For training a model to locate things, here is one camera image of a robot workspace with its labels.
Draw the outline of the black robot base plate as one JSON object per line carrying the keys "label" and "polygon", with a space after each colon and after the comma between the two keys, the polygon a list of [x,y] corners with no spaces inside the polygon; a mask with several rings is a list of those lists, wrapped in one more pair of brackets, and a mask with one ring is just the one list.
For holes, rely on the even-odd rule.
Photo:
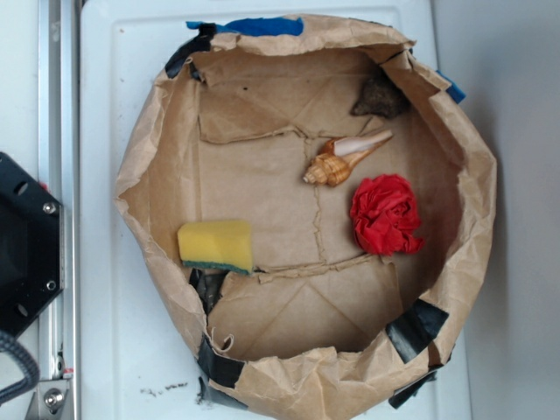
{"label": "black robot base plate", "polygon": [[60,209],[1,154],[1,329],[16,338],[61,292]]}

